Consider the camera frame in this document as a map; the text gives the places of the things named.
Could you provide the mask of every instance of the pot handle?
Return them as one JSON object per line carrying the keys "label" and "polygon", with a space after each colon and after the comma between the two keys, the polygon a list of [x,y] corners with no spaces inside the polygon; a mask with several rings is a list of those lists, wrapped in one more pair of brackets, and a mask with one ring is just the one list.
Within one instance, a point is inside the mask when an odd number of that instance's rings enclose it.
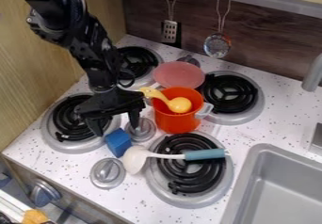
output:
{"label": "pot handle", "polygon": [[211,110],[213,110],[214,106],[212,104],[209,103],[203,103],[203,107],[201,108],[201,110],[199,110],[196,114],[195,114],[195,118],[196,119],[203,119],[205,118],[207,115],[210,114]]}

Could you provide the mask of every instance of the wooden wall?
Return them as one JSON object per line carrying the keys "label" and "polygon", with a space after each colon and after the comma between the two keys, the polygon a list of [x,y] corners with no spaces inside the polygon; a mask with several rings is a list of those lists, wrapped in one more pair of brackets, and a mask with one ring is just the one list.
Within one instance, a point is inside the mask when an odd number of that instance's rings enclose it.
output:
{"label": "wooden wall", "polygon": [[[183,49],[204,54],[205,38],[217,30],[216,1],[177,0]],[[123,0],[123,5],[129,34],[160,41],[161,21],[168,18],[165,0]],[[233,42],[226,60],[295,79],[322,52],[321,19],[272,8],[232,2],[225,32]]]}
{"label": "wooden wall", "polygon": [[[125,33],[121,0],[87,0],[113,41]],[[0,151],[74,84],[83,71],[66,50],[25,22],[24,0],[0,0]]]}

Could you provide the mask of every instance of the orange pot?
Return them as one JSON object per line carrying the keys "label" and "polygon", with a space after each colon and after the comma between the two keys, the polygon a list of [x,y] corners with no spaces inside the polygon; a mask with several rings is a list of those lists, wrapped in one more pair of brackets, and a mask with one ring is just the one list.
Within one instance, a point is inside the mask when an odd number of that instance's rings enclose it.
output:
{"label": "orange pot", "polygon": [[202,95],[193,88],[172,87],[162,90],[168,99],[185,97],[191,101],[191,110],[185,114],[174,114],[161,100],[153,99],[154,117],[156,125],[167,133],[181,134],[195,130],[214,108],[205,103]]}

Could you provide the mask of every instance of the white speckled countertop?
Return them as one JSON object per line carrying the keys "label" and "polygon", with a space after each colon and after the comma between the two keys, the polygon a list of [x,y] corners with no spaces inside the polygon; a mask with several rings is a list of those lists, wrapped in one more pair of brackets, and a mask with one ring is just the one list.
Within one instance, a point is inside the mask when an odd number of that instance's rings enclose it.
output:
{"label": "white speckled countertop", "polygon": [[[118,43],[119,47],[128,45],[154,49],[165,61],[172,61],[187,54],[184,50],[132,36],[126,36]],[[238,126],[220,126],[204,120],[199,128],[200,131],[216,137],[232,153],[235,174],[233,184],[249,148],[259,143],[270,143],[322,162],[320,156],[308,152],[315,125],[322,122],[322,88],[318,88],[315,93],[308,93],[301,89],[300,82],[296,80],[208,56],[193,56],[199,60],[204,72],[230,70],[245,74],[261,86],[266,97],[264,112],[256,120]],[[89,92],[85,76],[64,96],[77,92]],[[142,113],[143,116],[153,117],[150,107]],[[84,154],[53,151],[41,139],[40,119],[41,117],[15,139],[3,154],[134,223],[220,222],[232,189],[219,202],[195,210],[180,209],[164,203],[152,193],[145,183],[144,176],[140,174],[127,175],[124,182],[115,189],[99,189],[89,180],[89,171],[100,159],[112,157],[108,148],[103,146]],[[124,127],[126,122],[127,117],[124,115],[121,126]],[[151,142],[152,140],[144,145],[149,146]]]}

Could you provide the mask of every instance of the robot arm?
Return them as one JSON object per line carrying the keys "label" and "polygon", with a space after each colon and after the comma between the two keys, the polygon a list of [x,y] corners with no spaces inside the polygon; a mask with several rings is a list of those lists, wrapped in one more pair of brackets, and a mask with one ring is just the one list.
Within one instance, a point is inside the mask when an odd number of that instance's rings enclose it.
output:
{"label": "robot arm", "polygon": [[90,15],[84,0],[25,0],[31,7],[27,23],[43,40],[64,47],[77,59],[89,78],[94,95],[75,112],[97,135],[103,135],[99,119],[129,113],[138,127],[145,107],[141,92],[120,89],[120,55],[101,23]]}

